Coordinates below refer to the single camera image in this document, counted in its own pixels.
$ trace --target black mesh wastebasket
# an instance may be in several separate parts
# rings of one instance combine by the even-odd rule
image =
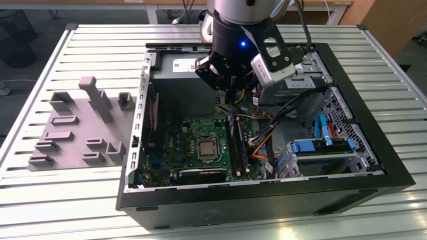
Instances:
[[[24,12],[22,10],[11,11],[14,14],[4,14],[10,12],[8,10],[0,11],[0,59],[12,68],[24,68],[36,61],[36,55],[27,43],[35,38],[35,34],[31,33],[31,25],[31,29],[24,28],[24,24],[19,28],[19,14],[15,13],[22,12],[27,19]]]
[[[38,36],[23,10],[0,9],[0,26],[19,42],[28,42]]]

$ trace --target table leg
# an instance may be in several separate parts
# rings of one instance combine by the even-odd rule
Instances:
[[[148,23],[150,24],[159,24],[158,21],[158,5],[156,4],[147,4],[146,5],[147,16],[148,16]]]
[[[345,12],[346,12],[347,6],[335,6],[333,13],[331,13],[331,20],[330,24],[331,25],[338,25],[341,24],[341,20],[343,18]]]

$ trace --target white label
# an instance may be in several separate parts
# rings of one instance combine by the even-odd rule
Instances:
[[[274,166],[269,162],[266,163],[266,169],[271,174],[274,173]]]
[[[259,105],[259,98],[258,97],[253,97],[253,102],[254,102],[254,105],[258,106]]]
[[[195,70],[196,70],[195,58],[184,58],[184,59],[174,60],[174,66],[172,66],[174,73],[194,72]]]
[[[278,46],[269,48],[267,52],[269,52],[270,57],[273,57],[273,58],[281,56],[281,50],[279,50]]]
[[[350,5],[351,2],[347,2],[347,1],[337,1],[335,2],[335,5]]]

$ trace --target cpu socket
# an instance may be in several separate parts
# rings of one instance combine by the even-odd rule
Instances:
[[[199,137],[198,143],[198,159],[206,164],[219,159],[219,148],[217,137]]]

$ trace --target slotted aluminum surface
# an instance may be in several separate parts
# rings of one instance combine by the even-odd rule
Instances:
[[[299,26],[281,26],[287,42],[305,42]],[[146,43],[199,42],[198,25],[80,25],[67,30],[0,149],[0,238],[98,239],[426,239],[427,111],[425,96],[371,34],[354,26],[311,26],[329,43],[417,185],[343,214],[148,232],[115,210],[120,167],[30,172],[54,91],[79,90],[95,76],[110,96],[138,92]]]

